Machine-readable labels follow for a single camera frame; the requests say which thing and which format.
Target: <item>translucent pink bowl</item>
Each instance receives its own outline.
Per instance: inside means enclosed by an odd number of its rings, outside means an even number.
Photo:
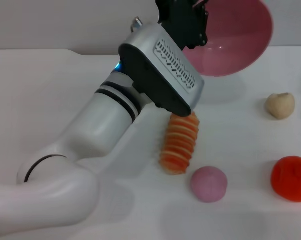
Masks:
[[[269,9],[259,0],[210,0],[208,43],[185,55],[206,76],[237,73],[254,63],[268,47],[273,34]]]

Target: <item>pink play dough ball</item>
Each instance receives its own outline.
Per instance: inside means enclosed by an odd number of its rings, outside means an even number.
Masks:
[[[192,192],[204,203],[221,200],[226,194],[227,186],[225,173],[213,166],[198,169],[190,181]]]

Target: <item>beige ball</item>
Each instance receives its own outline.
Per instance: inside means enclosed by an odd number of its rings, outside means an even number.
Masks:
[[[295,98],[288,92],[272,94],[267,98],[265,108],[276,119],[287,119],[295,110]]]

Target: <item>white table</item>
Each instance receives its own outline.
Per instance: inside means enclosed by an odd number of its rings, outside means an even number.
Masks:
[[[49,144],[88,102],[117,56],[68,50],[0,50],[0,183]],[[100,180],[95,212],[83,223],[18,233],[5,240],[301,240],[301,203],[270,186],[275,161],[301,156],[301,47],[270,47],[246,70],[205,77],[196,108],[200,132],[186,175],[157,161],[169,114],[153,105],[109,156],[81,164]],[[296,110],[275,121],[263,110],[272,93],[291,92]],[[203,166],[228,177],[225,198],[200,203],[189,191]]]

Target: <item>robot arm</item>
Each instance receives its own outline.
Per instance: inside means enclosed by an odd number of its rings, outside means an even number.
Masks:
[[[17,186],[0,184],[0,236],[76,224],[98,199],[95,175],[76,164],[109,154],[151,100],[188,116],[204,81],[182,50],[207,43],[205,3],[156,0],[160,24],[135,24],[119,47],[120,63],[57,138],[26,161]]]

